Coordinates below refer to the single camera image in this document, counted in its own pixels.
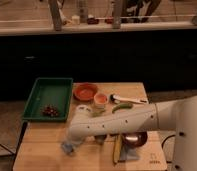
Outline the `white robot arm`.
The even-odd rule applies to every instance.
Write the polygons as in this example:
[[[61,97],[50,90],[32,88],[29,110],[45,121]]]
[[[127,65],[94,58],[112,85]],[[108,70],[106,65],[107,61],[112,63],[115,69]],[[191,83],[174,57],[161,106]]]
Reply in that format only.
[[[197,96],[92,118],[76,108],[67,139],[78,146],[88,136],[157,130],[176,132],[171,171],[197,171]]]

